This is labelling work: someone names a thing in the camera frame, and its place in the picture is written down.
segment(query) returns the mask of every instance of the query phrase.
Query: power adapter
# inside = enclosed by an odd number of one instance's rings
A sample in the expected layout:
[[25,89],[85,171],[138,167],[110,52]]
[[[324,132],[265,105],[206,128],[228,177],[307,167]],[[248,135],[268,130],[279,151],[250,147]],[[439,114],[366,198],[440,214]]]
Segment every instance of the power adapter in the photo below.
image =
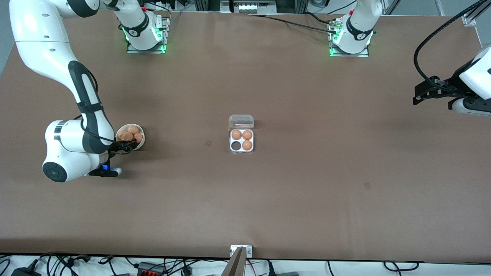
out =
[[138,264],[138,274],[142,276],[158,276],[163,275],[167,270],[163,265],[156,265],[147,262],[141,262]]
[[16,268],[11,276],[41,276],[36,271],[30,271],[27,267]]
[[19,267],[12,272],[11,276],[41,276],[41,274],[34,271],[39,259],[35,259],[28,267]]

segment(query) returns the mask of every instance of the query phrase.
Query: bowl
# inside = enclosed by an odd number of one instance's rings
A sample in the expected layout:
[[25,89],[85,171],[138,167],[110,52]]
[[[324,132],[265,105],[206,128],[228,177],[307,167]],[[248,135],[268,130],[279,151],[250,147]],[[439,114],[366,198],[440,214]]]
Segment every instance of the bowl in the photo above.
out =
[[137,149],[141,148],[141,146],[143,146],[143,144],[145,143],[145,133],[143,132],[143,128],[141,128],[141,126],[139,126],[137,124],[124,125],[124,126],[120,127],[119,130],[116,132],[116,137],[120,131],[123,131],[123,130],[128,131],[128,128],[131,126],[137,126],[140,129],[140,134],[143,135],[143,138],[141,139],[140,144],[136,145],[136,148],[134,149],[134,150],[137,150]]

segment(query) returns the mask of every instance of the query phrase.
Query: white robotic arm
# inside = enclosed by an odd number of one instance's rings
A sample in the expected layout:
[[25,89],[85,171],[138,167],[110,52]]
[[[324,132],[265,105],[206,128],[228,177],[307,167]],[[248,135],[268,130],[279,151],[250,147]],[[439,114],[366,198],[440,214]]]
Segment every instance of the white robotic arm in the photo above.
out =
[[425,81],[414,87],[413,105],[427,99],[453,97],[455,99],[448,102],[448,109],[458,113],[491,117],[491,45],[482,49],[474,59],[461,66],[444,81],[437,76],[426,76],[418,62],[419,52],[431,38],[462,15],[478,9],[481,5],[488,5],[488,2],[489,0],[475,2],[436,29],[416,48],[414,66]]
[[[144,13],[137,0],[113,0],[110,4],[121,24],[133,33],[130,41],[135,48],[147,50],[160,41],[152,34],[153,13]],[[114,145],[114,130],[93,76],[74,56],[62,22],[63,18],[92,16],[98,9],[99,0],[10,0],[10,21],[23,62],[70,89],[82,116],[82,120],[54,121],[46,129],[43,172],[56,182],[67,182],[104,166]],[[104,176],[121,172],[119,168],[104,169],[109,170]]]
[[352,13],[341,17],[339,35],[332,41],[342,51],[358,54],[370,43],[375,23],[382,15],[381,0],[358,0]]

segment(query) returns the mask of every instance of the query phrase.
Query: brown table surface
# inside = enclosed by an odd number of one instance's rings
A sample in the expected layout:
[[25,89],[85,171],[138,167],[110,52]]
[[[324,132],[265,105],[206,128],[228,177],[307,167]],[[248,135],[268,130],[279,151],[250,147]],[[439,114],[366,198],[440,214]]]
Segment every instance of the brown table surface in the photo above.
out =
[[[48,180],[46,126],[78,111],[14,49],[0,251],[226,257],[250,244],[256,258],[489,261],[491,121],[411,101],[414,49],[446,20],[382,17],[370,58],[329,57],[324,33],[240,14],[183,13],[165,55],[127,55],[109,12],[67,20],[113,127],[140,124],[146,143],[112,159],[119,178]],[[479,49],[457,21],[421,66],[447,78]],[[242,113],[256,120],[252,155],[227,149]]]

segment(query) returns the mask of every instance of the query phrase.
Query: clear plastic lid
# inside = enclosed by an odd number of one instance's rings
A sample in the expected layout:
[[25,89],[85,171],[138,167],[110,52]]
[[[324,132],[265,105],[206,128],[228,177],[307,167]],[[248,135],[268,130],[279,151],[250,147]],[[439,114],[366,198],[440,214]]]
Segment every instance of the clear plastic lid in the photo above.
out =
[[228,131],[254,128],[254,117],[249,114],[234,114],[228,118]]

